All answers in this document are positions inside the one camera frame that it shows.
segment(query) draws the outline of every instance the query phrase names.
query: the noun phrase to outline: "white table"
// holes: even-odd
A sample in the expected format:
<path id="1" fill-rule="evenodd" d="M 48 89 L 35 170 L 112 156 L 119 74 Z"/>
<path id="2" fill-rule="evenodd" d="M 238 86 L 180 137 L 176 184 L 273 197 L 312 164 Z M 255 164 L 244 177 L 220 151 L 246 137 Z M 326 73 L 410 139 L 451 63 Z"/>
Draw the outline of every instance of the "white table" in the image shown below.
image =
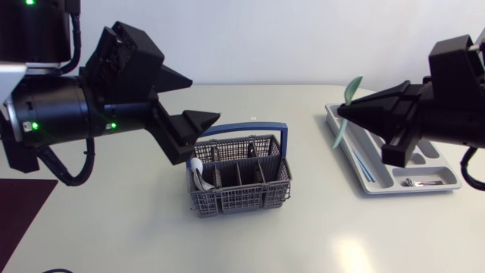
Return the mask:
<path id="1" fill-rule="evenodd" d="M 369 91 L 359 90 L 358 96 Z M 218 124 L 289 127 L 292 198 L 280 209 L 200 219 L 190 211 L 185 165 L 171 166 L 146 131 L 96 139 L 81 187 L 59 184 L 5 272 L 479 272 L 485 271 L 485 193 L 369 196 L 325 122 L 341 86 L 194 86 L 161 95 L 171 114 L 219 111 Z M 456 174 L 465 147 L 439 144 Z M 54 146 L 72 173 L 84 142 Z M 54 178 L 8 168 L 2 177 Z M 485 179 L 480 153 L 471 173 Z"/>

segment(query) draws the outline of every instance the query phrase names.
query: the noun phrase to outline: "blue basket handle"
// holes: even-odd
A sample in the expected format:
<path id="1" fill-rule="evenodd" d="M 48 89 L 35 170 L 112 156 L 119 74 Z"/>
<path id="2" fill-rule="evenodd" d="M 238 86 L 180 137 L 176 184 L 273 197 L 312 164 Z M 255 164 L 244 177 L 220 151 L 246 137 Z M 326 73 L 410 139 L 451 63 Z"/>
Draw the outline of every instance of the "blue basket handle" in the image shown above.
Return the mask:
<path id="1" fill-rule="evenodd" d="M 286 144 L 288 143 L 288 127 L 282 122 L 242 122 L 236 124 L 216 125 L 208 128 L 200 137 L 208 137 L 219 133 L 229 133 L 244 130 L 278 130 L 281 132 L 281 156 L 286 157 Z"/>

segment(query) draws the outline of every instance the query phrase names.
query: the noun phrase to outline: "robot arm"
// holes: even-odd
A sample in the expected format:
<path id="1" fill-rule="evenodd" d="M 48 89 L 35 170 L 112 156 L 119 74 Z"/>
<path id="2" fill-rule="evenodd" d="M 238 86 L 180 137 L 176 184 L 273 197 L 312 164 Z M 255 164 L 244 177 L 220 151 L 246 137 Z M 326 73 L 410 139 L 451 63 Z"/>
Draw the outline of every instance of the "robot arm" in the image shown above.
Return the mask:
<path id="1" fill-rule="evenodd" d="M 2 75 L 11 79 L 13 88 L 5 100 L 9 119 L 0 115 L 0 134 L 11 168 L 37 171 L 40 158 L 65 184 L 81 185 L 94 165 L 95 137 L 139 129 L 157 140 L 172 164 L 188 160 L 197 138 L 220 115 L 184 111 L 170 116 L 165 111 L 158 93 L 187 88 L 192 81 L 163 65 L 164 55 L 144 31 L 121 22 L 104 28 L 79 75 L 61 76 L 79 61 L 79 0 L 28 2 L 0 2 L 0 60 L 16 62 L 0 64 L 0 72 L 18 68 Z M 69 15 L 74 55 L 58 68 L 53 64 L 69 60 Z M 20 20 L 15 16 L 29 17 L 24 18 L 25 24 L 11 26 L 9 18 Z M 72 177 L 49 146 L 82 139 L 86 139 L 86 163 Z"/>
<path id="2" fill-rule="evenodd" d="M 465 180 L 479 190 L 485 184 L 466 171 L 477 148 L 485 147 L 485 79 L 470 36 L 438 42 L 429 56 L 431 76 L 422 84 L 405 81 L 393 88 L 342 105 L 343 118 L 382 137 L 384 164 L 405 167 L 421 138 L 470 146 L 462 162 Z"/>

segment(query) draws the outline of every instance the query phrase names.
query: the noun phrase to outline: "black cable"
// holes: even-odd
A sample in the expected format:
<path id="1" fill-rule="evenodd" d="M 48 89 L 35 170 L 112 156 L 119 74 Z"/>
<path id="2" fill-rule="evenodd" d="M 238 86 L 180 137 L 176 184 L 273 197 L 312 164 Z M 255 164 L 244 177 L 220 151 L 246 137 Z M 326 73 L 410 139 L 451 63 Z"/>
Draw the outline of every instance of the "black cable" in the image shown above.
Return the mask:
<path id="1" fill-rule="evenodd" d="M 45 166 L 64 184 L 68 186 L 79 186 L 84 184 L 91 175 L 92 167 L 94 166 L 94 139 L 86 139 L 86 160 L 83 169 L 76 176 L 72 177 L 69 174 L 66 166 L 62 164 L 61 160 L 54 154 L 54 151 L 49 146 L 37 149 L 37 157 L 44 162 Z"/>
<path id="2" fill-rule="evenodd" d="M 462 166 L 462 175 L 468 185 L 472 186 L 476 190 L 485 191 L 485 183 L 474 179 L 471 175 L 468 174 L 468 162 L 476 152 L 477 148 L 470 147 L 465 155 L 463 155 L 462 162 L 460 162 L 460 165 Z"/>
<path id="3" fill-rule="evenodd" d="M 65 66 L 57 69 L 54 74 L 62 75 L 71 72 L 79 64 L 81 58 L 81 26 L 80 26 L 80 15 L 71 14 L 70 18 L 73 24 L 73 43 L 74 43 L 74 53 L 72 59 Z"/>
<path id="4" fill-rule="evenodd" d="M 67 269 L 57 268 L 57 269 L 51 269 L 51 270 L 45 271 L 43 273 L 73 273 L 73 272 Z"/>

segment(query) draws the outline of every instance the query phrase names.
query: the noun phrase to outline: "maroon mat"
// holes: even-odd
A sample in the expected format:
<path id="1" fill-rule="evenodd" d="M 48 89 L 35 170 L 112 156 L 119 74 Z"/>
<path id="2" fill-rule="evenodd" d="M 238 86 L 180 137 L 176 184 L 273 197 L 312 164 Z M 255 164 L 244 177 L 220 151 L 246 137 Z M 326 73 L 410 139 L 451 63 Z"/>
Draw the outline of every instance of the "maroon mat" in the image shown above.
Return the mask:
<path id="1" fill-rule="evenodd" d="M 0 179 L 0 272 L 57 183 Z"/>

